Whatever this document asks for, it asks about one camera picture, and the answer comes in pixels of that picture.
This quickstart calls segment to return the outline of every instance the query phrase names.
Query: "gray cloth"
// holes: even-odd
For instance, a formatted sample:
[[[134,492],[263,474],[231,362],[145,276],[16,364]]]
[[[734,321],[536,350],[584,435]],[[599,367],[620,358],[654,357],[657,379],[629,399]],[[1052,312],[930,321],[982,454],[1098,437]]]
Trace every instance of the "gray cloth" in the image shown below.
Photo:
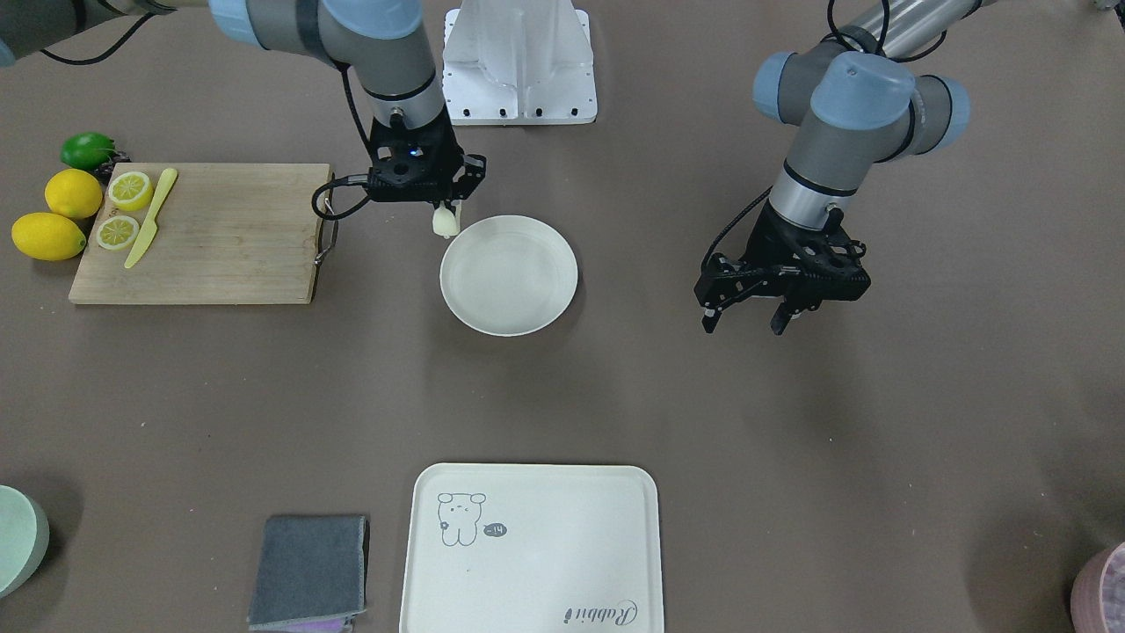
[[[364,611],[367,517],[270,517],[262,535],[251,631],[351,618]]]

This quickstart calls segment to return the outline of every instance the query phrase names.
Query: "yellow knife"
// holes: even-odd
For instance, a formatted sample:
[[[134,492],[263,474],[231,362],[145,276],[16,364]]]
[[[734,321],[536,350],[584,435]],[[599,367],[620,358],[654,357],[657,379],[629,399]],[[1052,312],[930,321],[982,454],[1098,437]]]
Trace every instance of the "yellow knife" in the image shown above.
[[[156,182],[156,191],[153,192],[152,204],[148,205],[148,215],[144,216],[141,232],[137,233],[137,241],[133,243],[129,255],[125,257],[126,268],[133,268],[141,260],[141,256],[148,250],[148,245],[152,244],[153,237],[156,236],[156,214],[160,212],[160,207],[164,204],[164,199],[168,198],[168,192],[172,190],[172,184],[176,183],[176,177],[179,174],[180,172],[171,166],[160,173],[160,180]]]

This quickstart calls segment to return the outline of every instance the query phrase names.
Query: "table surface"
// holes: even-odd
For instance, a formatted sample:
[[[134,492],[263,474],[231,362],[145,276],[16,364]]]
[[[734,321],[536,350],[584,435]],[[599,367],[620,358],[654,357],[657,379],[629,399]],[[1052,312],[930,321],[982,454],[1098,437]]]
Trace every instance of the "table surface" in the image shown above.
[[[456,4],[425,4],[440,54]],[[669,631],[1069,629],[1073,577],[1125,540],[1116,18],[1000,2],[911,64],[964,83],[973,123],[872,169],[846,226],[873,286],[776,338],[773,300],[704,335],[692,286],[794,134],[755,111],[757,65],[816,44],[824,2],[579,8],[597,121],[458,129],[489,160],[468,220],[531,215],[577,254],[574,302],[532,336],[456,320],[422,204],[346,220],[308,306],[74,306],[76,260],[0,246],[0,482],[54,528],[0,630],[245,631],[266,518],[363,513],[357,631],[394,631],[412,486],[438,462],[647,470]],[[143,161],[364,169],[335,72],[199,9],[96,66],[0,70],[0,120],[8,221],[86,129]]]

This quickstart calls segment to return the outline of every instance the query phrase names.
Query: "lime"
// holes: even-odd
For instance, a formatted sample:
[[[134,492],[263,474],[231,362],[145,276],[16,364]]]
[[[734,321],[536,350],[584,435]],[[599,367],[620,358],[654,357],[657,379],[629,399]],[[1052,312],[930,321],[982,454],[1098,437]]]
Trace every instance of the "lime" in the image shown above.
[[[115,151],[114,139],[109,136],[84,132],[68,138],[58,157],[74,169],[91,171],[108,161]]]
[[[64,169],[47,181],[43,190],[47,206],[71,219],[90,217],[101,208],[101,184],[81,169]]]
[[[137,237],[141,225],[128,215],[115,215],[94,230],[98,245],[106,250],[122,250]]]
[[[11,225],[11,241],[19,252],[58,261],[86,247],[86,235],[72,219],[54,212],[28,212]]]
[[[106,193],[122,210],[141,210],[152,201],[152,180],[143,171],[126,171],[114,178]]]

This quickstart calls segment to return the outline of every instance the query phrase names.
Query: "white plate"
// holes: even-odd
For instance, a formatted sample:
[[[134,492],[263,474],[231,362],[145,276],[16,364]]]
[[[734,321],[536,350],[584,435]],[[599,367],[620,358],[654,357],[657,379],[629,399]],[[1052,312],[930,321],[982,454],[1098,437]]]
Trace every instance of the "white plate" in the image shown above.
[[[547,327],[578,287],[578,261],[558,230],[532,217],[496,215],[453,238],[441,293],[466,326],[497,337]]]
[[[663,633],[656,485],[633,467],[430,467],[398,630]]]
[[[39,567],[48,535],[43,508],[15,488],[0,486],[0,598]]]

